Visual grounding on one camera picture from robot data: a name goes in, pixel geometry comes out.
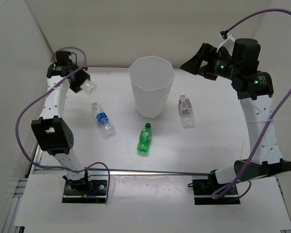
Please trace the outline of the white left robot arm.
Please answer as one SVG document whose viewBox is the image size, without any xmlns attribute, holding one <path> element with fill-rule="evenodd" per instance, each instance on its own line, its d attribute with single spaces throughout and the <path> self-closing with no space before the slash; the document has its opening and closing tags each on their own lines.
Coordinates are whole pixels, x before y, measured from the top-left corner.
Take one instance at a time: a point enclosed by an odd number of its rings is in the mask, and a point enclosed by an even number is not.
<svg viewBox="0 0 291 233">
<path fill-rule="evenodd" d="M 75 47 L 57 50 L 47 70 L 48 90 L 41 96 L 44 108 L 38 119 L 33 120 L 31 128 L 38 145 L 54 157 L 60 169 L 65 170 L 64 180 L 81 195 L 94 192 L 88 169 L 82 167 L 73 151 L 74 135 L 63 119 L 68 90 L 93 94 L 97 86 L 91 81 L 87 69 L 77 64 Z"/>
</svg>

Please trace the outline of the clear unlabelled plastic bottle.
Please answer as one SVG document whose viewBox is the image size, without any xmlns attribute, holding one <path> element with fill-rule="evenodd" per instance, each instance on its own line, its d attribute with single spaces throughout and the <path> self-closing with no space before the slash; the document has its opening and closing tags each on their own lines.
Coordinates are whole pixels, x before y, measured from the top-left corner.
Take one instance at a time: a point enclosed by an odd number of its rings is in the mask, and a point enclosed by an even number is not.
<svg viewBox="0 0 291 233">
<path fill-rule="evenodd" d="M 87 95 L 92 95 L 96 89 L 97 85 L 90 81 L 90 80 L 85 80 L 84 83 L 81 85 L 81 89 L 87 94 Z"/>
</svg>

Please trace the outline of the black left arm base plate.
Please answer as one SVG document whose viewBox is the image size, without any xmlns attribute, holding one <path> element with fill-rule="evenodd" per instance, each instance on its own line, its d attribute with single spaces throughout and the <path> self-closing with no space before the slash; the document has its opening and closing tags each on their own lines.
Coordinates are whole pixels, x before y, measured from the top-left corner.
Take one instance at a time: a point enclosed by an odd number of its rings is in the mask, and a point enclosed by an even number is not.
<svg viewBox="0 0 291 233">
<path fill-rule="evenodd" d="M 109 198 L 110 178 L 90 178 L 86 173 L 84 178 L 79 180 L 69 180 L 67 176 L 63 176 L 65 180 L 62 203 L 93 203 L 106 204 Z"/>
</svg>

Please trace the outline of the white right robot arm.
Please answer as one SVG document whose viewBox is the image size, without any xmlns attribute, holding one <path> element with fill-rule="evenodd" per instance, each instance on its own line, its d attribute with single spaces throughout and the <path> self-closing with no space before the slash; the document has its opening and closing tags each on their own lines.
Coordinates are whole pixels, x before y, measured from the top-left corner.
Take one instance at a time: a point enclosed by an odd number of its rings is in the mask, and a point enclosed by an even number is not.
<svg viewBox="0 0 291 233">
<path fill-rule="evenodd" d="M 218 76 L 231 81 L 240 101 L 250 142 L 250 155 L 238 160 L 231 168 L 217 170 L 209 180 L 208 188 L 221 193 L 226 183 L 270 177 L 291 171 L 291 162 L 284 160 L 276 138 L 275 126 L 270 116 L 273 110 L 273 83 L 271 76 L 259 71 L 260 44 L 255 39 L 241 38 L 234 42 L 233 52 L 203 44 L 202 61 L 207 64 L 201 74 L 211 80 Z"/>
</svg>

